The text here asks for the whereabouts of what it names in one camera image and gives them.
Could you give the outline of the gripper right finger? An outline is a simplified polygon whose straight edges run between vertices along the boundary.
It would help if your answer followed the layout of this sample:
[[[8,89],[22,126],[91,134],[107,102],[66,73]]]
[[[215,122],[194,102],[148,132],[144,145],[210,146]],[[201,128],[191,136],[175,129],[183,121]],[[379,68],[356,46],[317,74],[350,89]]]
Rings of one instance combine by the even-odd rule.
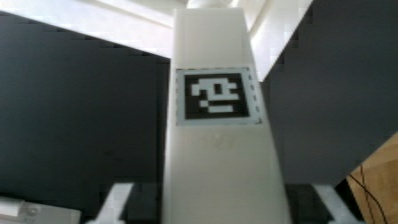
[[[313,188],[333,216],[329,224],[363,224],[363,221],[356,218],[349,210],[349,206],[343,202],[333,186],[315,184]]]

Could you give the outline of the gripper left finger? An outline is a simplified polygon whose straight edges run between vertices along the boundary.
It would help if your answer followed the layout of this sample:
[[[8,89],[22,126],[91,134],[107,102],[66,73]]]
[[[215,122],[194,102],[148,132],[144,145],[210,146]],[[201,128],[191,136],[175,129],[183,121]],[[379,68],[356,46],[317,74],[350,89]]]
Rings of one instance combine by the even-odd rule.
[[[121,219],[121,215],[132,189],[132,183],[116,183],[112,185],[98,216],[86,224],[127,224],[125,220]]]

